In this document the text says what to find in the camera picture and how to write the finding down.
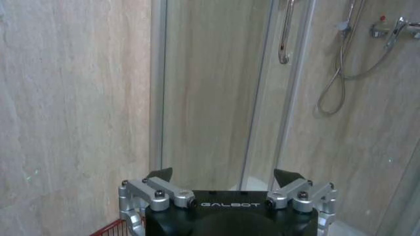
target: shower hose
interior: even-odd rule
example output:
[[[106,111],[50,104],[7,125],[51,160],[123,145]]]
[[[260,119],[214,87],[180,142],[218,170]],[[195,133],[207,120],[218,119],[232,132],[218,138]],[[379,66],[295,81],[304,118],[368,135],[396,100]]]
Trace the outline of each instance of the shower hose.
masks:
[[[343,32],[342,35],[342,43],[340,43],[340,50],[336,56],[336,62],[335,62],[335,69],[336,72],[332,76],[332,78],[330,79],[330,82],[327,83],[327,86],[322,92],[322,95],[319,97],[319,100],[316,102],[316,110],[318,112],[324,115],[324,116],[332,116],[335,113],[339,112],[339,110],[343,107],[344,101],[346,101],[346,81],[350,80],[358,80],[358,79],[363,79],[379,66],[380,64],[384,62],[387,56],[390,55],[390,52],[392,51],[392,46],[386,47],[386,52],[382,55],[382,57],[379,58],[378,62],[374,64],[374,66],[364,72],[356,74],[356,75],[347,75],[344,72],[344,59],[346,59],[346,53],[347,53],[347,48],[351,44],[351,40],[352,40],[352,36],[354,36],[354,32],[355,29],[358,27],[358,23],[359,23],[359,19],[360,19],[360,14],[362,14],[362,7],[359,9],[358,12],[358,16],[356,16],[356,21],[355,21],[355,28],[350,30],[348,35],[346,35],[346,33]],[[340,101],[338,103],[338,105],[331,109],[331,110],[326,110],[322,106],[323,100],[326,98],[326,95],[331,89],[332,84],[335,83],[336,79],[340,79],[340,86],[342,86],[342,96],[340,96]]]

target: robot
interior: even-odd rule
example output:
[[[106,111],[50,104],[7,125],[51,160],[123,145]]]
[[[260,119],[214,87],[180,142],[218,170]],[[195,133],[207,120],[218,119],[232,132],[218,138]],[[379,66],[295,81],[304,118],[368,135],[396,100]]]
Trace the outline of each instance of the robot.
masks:
[[[332,183],[274,171],[275,191],[206,191],[170,183],[172,168],[119,187],[120,218],[134,236],[326,236],[336,218]]]

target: grab bar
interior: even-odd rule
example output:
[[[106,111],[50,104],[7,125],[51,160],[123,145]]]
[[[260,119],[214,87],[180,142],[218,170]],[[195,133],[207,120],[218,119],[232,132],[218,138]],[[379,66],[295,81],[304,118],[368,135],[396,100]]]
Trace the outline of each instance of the grab bar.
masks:
[[[290,37],[290,31],[291,31],[294,5],[295,5],[295,0],[288,0],[288,7],[287,7],[286,15],[284,15],[283,33],[282,33],[282,39],[279,42],[279,61],[282,64],[287,64],[290,62],[290,57],[287,55],[287,44],[288,44],[288,37]]]

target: black screw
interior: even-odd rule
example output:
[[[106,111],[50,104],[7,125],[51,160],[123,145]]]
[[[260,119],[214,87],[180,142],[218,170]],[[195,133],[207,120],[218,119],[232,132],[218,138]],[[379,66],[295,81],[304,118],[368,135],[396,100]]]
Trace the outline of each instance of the black screw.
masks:
[[[264,203],[268,210],[272,210],[275,208],[275,203],[271,199],[267,199]]]
[[[163,198],[164,196],[166,196],[166,192],[163,190],[156,190],[155,197],[156,198]]]
[[[298,193],[298,197],[299,197],[300,199],[308,199],[310,194],[308,194],[308,192],[306,192],[306,191],[300,191],[300,192]]]
[[[187,206],[188,206],[190,209],[196,208],[198,207],[198,200],[196,199],[190,200]]]

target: shower enclosure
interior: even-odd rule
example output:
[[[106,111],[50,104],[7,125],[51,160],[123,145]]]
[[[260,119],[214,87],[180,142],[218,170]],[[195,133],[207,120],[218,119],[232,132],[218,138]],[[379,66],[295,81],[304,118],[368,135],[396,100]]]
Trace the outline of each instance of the shower enclosure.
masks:
[[[360,12],[347,21],[350,9]],[[420,42],[382,58],[371,27],[420,21],[418,0],[152,1],[151,168],[192,189],[276,188],[274,168],[339,189],[338,219],[367,235],[420,232]]]

